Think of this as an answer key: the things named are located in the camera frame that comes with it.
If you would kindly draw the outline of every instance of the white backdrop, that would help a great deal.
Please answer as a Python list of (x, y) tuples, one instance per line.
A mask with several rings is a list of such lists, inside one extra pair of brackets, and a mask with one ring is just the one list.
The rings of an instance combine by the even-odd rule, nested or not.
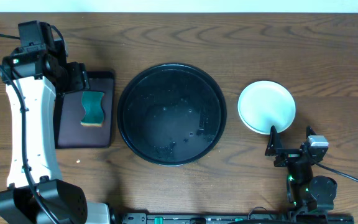
[(0, 0), (0, 12), (358, 12), (358, 0)]

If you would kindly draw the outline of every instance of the round white plate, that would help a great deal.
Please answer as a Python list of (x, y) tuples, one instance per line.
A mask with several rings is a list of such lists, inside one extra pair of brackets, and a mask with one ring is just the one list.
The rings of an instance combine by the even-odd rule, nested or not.
[(273, 125), (280, 133), (292, 124), (296, 106), (286, 88), (275, 82), (259, 81), (242, 91), (238, 110), (248, 128), (260, 134), (270, 134)]

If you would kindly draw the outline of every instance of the wood grain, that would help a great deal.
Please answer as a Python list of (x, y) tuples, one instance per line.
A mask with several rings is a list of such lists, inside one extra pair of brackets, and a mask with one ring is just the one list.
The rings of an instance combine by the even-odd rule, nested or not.
[[(124, 144), (116, 125), (108, 149), (57, 151), (65, 181), (80, 186), (88, 200), (109, 202), (120, 211), (286, 208), (286, 169), (264, 157), (267, 136), (247, 129), (237, 113), (239, 94), (256, 80), (279, 82), (295, 97), (296, 118), (283, 133), (286, 146), (298, 147), (310, 124), (331, 143), (323, 164), (358, 177), (358, 14), (0, 13), (0, 32), (18, 35), (17, 24), (34, 19), (61, 30), (69, 61), (116, 71), (115, 108), (133, 77), (165, 62), (208, 72), (226, 99), (220, 142), (185, 166), (142, 160)], [(18, 45), (0, 39), (0, 60)], [(9, 110), (0, 79), (0, 191), (11, 161)], [(350, 213), (358, 223), (358, 184), (317, 167), (314, 174), (338, 182), (334, 211)]]

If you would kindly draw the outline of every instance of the round black tray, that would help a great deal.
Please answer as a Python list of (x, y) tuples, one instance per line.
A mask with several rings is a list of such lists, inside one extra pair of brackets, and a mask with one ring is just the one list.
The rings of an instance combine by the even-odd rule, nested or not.
[(219, 141), (226, 103), (204, 71), (162, 64), (136, 76), (122, 92), (117, 123), (126, 144), (141, 158), (176, 166), (195, 161)]

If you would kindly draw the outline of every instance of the green sponge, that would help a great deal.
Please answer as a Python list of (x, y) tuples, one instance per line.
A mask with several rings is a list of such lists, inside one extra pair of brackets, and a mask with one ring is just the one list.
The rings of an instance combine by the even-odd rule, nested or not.
[(104, 93), (97, 91), (84, 91), (82, 94), (82, 106), (85, 109), (85, 116), (81, 120), (83, 126), (101, 127), (104, 121), (104, 113), (101, 107)]

